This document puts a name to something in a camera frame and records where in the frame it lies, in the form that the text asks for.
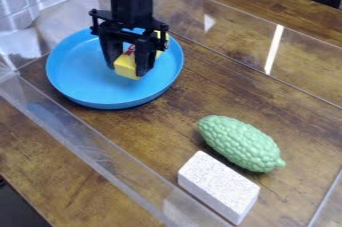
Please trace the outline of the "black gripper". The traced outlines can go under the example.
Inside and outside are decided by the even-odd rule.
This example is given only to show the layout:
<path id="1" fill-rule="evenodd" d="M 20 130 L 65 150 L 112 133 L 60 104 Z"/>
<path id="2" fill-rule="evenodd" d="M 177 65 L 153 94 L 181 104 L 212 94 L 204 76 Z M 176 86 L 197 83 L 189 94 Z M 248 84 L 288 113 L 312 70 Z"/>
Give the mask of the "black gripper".
<path id="1" fill-rule="evenodd" d="M 134 44 L 136 76 L 142 77 L 153 68 L 156 49 L 164 51 L 168 47 L 169 26 L 153 17 L 129 24 L 113 19 L 109 10 L 92 9 L 88 14 L 92 18 L 90 34 L 98 36 L 109 69 L 113 69 L 113 62 L 122 53 L 124 42 L 133 44 L 140 36 L 149 40 L 138 40 Z"/>

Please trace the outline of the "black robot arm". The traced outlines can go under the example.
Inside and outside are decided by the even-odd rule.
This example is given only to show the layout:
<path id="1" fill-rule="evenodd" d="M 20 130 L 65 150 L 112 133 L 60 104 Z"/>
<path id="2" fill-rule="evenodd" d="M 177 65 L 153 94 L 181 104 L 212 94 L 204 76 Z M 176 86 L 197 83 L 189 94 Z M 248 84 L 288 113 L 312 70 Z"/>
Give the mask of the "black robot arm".
<path id="1" fill-rule="evenodd" d="M 88 14 L 106 66 L 118 71 L 114 62 L 122 44 L 129 43 L 134 46 L 132 73 L 142 77 L 153 68 L 157 52 L 168 46 L 168 25 L 153 18 L 153 0 L 110 0 L 109 10 L 92 9 Z"/>

